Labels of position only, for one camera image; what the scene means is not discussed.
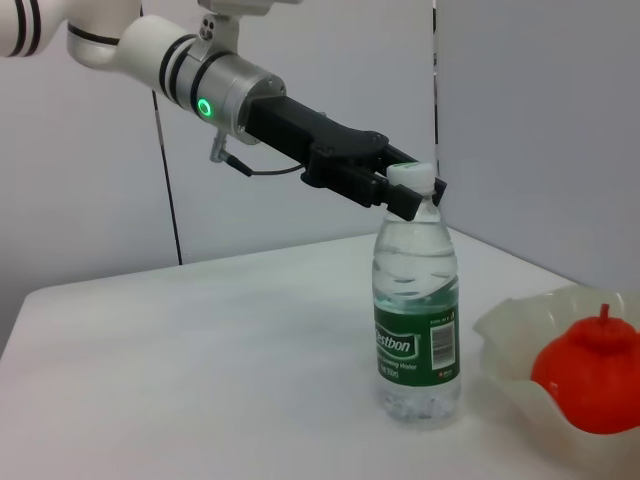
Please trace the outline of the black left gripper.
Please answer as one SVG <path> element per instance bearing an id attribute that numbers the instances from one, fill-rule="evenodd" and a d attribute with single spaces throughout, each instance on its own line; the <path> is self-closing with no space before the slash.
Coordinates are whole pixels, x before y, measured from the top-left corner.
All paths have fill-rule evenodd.
<path id="1" fill-rule="evenodd" d="M 405 221 L 414 220 L 423 196 L 438 207 L 447 188 L 433 163 L 418 162 L 387 145 L 383 135 L 346 127 L 287 96 L 252 101 L 246 132 L 303 165 L 309 185 L 347 188 L 355 203 L 385 205 Z"/>

